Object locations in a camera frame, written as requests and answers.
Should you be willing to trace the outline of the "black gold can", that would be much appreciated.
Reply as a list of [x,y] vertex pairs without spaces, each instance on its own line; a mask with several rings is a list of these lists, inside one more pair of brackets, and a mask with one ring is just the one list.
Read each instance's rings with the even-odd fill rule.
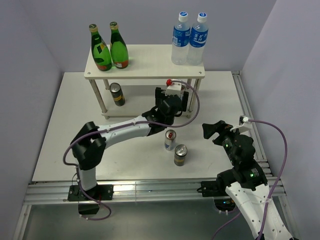
[[174,164],[181,167],[185,164],[188,149],[184,144],[179,144],[174,149]]
[[110,84],[109,91],[111,93],[114,103],[117,106],[121,107],[126,103],[122,88],[117,82],[113,82]]

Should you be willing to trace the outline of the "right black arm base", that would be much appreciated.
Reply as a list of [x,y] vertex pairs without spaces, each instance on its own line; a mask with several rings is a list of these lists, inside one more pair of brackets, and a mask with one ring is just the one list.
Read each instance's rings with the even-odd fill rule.
[[204,198],[213,198],[214,206],[218,211],[231,212],[235,210],[235,202],[226,194],[216,180],[201,181],[196,190]]

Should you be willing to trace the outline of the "green glass bottle front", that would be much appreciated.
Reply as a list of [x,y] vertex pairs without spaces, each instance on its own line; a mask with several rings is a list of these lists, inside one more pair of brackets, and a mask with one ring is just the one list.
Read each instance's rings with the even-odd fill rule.
[[91,34],[91,55],[100,71],[106,72],[112,68],[112,58],[106,43],[99,34],[96,24],[89,25]]

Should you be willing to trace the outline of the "green glass bottle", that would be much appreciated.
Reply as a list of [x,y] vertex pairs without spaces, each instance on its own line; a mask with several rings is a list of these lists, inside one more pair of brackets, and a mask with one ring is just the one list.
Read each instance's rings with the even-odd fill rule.
[[91,34],[91,55],[100,71],[106,72],[112,68],[112,58],[106,43],[99,34],[96,24],[89,25]]
[[129,53],[125,41],[123,40],[118,23],[112,21],[109,24],[111,30],[110,54],[116,68],[125,69],[129,65]]

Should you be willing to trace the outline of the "silver blue can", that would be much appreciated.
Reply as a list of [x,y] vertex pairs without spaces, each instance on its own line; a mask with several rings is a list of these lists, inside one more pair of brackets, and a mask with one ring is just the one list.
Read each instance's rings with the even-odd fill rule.
[[181,94],[183,94],[187,90],[186,86],[184,84],[181,85]]
[[166,150],[171,151],[176,146],[177,133],[173,129],[165,132],[164,147]]

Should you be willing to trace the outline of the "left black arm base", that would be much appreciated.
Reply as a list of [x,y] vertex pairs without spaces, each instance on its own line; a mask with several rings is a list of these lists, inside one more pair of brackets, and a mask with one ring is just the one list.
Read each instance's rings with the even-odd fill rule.
[[[91,198],[97,201],[111,201],[114,193],[114,186],[112,184],[99,185],[97,184],[94,188],[85,191],[85,193]],[[100,209],[99,203],[80,203],[90,201],[80,189],[79,185],[71,185],[69,187],[69,193],[67,196],[68,202],[78,202],[78,212],[81,215],[91,216],[98,213]]]

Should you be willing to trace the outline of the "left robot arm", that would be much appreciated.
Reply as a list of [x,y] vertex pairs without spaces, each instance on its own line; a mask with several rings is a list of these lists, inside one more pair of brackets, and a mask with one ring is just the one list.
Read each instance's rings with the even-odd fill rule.
[[78,163],[78,178],[81,184],[79,194],[86,200],[91,200],[103,193],[96,180],[96,166],[100,164],[105,149],[126,140],[148,137],[164,131],[166,127],[156,123],[173,125],[175,117],[181,116],[182,112],[187,110],[188,98],[186,87],[173,83],[167,89],[157,87],[155,106],[132,120],[105,126],[87,122],[73,142],[98,130],[109,131],[87,136],[72,147],[72,154]]

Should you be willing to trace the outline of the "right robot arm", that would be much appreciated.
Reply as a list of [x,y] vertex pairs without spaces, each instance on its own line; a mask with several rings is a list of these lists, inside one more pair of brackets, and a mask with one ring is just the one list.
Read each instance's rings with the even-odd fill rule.
[[223,120],[215,124],[202,124],[203,137],[222,146],[232,168],[219,173],[215,180],[202,181],[197,192],[203,197],[228,195],[246,220],[256,240],[292,240],[272,198],[270,186],[262,167],[255,160],[254,140],[245,135],[255,123],[246,116],[239,125],[232,126]]

